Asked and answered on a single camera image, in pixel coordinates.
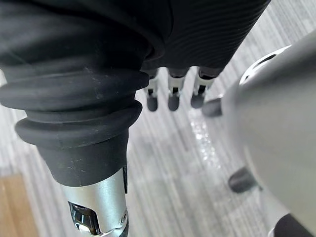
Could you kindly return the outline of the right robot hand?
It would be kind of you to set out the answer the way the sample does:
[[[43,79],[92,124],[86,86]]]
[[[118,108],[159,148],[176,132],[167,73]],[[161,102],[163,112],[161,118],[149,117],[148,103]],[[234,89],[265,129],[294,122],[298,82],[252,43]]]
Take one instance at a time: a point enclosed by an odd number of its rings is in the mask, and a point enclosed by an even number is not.
[[[127,143],[145,89],[158,107],[168,72],[175,111],[185,76],[197,74],[191,106],[223,71],[267,0],[3,0],[3,106],[23,110],[19,137],[37,147],[87,237],[125,237]]]

